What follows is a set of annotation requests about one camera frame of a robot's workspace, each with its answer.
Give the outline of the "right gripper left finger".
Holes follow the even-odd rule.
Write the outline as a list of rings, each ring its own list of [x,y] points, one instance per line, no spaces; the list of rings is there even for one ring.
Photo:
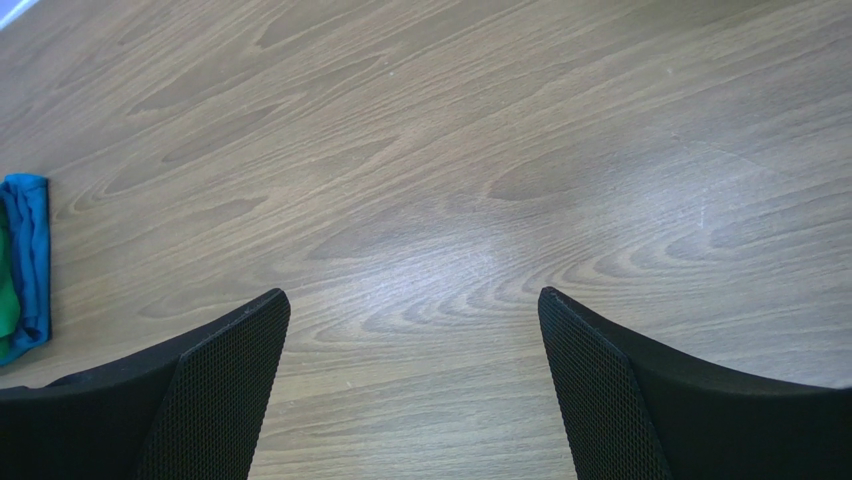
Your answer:
[[[1,393],[5,479],[244,479],[291,306],[270,290],[206,325]]]

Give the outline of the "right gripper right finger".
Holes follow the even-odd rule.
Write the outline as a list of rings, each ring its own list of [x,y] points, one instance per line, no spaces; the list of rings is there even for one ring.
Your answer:
[[[581,479],[847,479],[851,392],[733,370],[544,288],[538,316]]]

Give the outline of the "green t-shirt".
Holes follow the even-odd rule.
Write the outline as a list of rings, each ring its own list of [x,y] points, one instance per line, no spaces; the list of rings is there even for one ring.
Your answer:
[[[20,317],[20,302],[12,275],[12,247],[6,207],[1,206],[1,363],[11,352]]]

